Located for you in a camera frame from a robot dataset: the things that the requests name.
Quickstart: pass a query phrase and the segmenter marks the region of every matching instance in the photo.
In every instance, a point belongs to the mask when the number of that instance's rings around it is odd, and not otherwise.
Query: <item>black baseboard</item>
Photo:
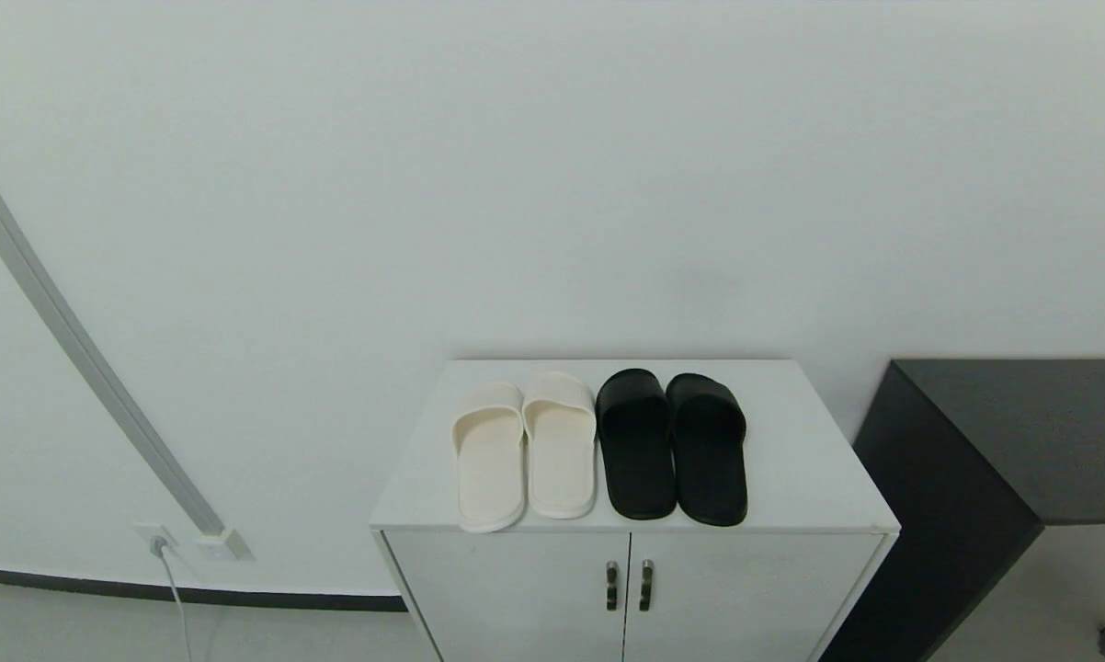
[[[52,577],[0,570],[0,584],[10,587],[103,595],[107,598],[159,599],[172,602],[169,587],[151,584],[104,582],[101,579]],[[178,588],[182,602],[270,609],[323,609],[333,611],[406,611],[406,600],[389,595],[334,595],[298,592],[248,592]]]

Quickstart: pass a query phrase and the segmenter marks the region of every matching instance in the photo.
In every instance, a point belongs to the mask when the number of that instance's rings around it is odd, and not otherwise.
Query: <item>black slipper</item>
[[[675,473],[667,440],[671,410],[659,378],[623,369],[598,390],[598,437],[614,511],[657,519],[675,509]]]
[[[683,374],[666,386],[671,449],[680,507],[696,523],[735,527],[745,521],[745,433],[741,407],[728,387]]]

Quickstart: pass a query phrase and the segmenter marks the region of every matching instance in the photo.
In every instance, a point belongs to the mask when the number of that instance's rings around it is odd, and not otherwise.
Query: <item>white slipper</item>
[[[496,532],[524,514],[523,395],[506,381],[477,387],[451,428],[459,462],[459,525]]]
[[[540,515],[571,519],[593,507],[593,393],[565,372],[533,378],[524,396],[528,501]]]

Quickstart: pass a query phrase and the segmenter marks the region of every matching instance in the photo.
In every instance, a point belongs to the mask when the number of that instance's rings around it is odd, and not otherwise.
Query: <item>wall outlet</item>
[[[209,560],[245,560],[250,558],[250,548],[233,528],[227,528],[220,536],[203,536],[194,540]]]
[[[134,523],[131,528],[136,528],[136,533],[149,545],[149,549],[151,549],[152,538],[156,536],[165,538],[166,545],[178,546],[178,540],[165,528],[165,524]]]

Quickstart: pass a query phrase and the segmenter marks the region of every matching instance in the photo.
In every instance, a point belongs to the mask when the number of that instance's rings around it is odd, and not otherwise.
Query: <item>cabinet top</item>
[[[678,507],[662,518],[627,519],[606,490],[598,451],[598,502],[578,519],[549,519],[529,507],[506,532],[803,532],[893,533],[896,517],[843,439],[801,368],[792,360],[455,360],[446,365],[404,456],[381,491],[372,528],[459,528],[455,450],[451,424],[463,398],[485,381],[523,389],[533,375],[560,369],[598,389],[624,368],[645,368],[663,386],[681,372],[724,382],[745,411],[745,474],[749,512],[738,527],[695,523]]]

